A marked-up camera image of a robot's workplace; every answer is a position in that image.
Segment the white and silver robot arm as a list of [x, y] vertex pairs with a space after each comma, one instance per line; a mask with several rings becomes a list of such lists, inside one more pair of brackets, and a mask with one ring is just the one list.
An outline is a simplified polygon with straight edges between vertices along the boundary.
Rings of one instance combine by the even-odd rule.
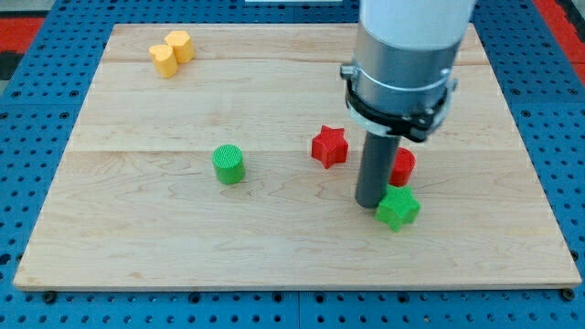
[[346, 106], [369, 133], [425, 141], [444, 121], [452, 67], [474, 0], [361, 0], [356, 46], [340, 68]]

